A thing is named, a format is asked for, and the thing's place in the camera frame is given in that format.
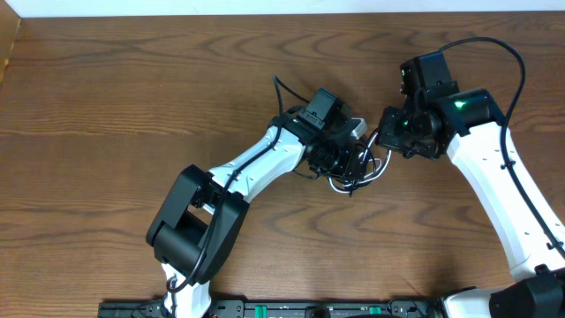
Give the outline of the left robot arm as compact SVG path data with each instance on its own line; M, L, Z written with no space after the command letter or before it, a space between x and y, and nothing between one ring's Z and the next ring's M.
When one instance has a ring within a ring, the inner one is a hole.
M316 174L350 183L366 166L365 131L358 117L285 112L238 157L208 171L196 165L182 170L146 234L167 279L164 314L206 313L210 282L230 255L251 201L277 178L308 162Z

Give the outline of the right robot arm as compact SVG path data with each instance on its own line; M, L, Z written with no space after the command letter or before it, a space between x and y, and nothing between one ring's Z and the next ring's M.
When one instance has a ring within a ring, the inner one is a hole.
M471 185L507 257L514 284L439 298L437 317L562 317L564 225L524 166L506 118L485 89L460 91L439 51L400 66L402 108L388 107L378 145L405 158L446 155Z

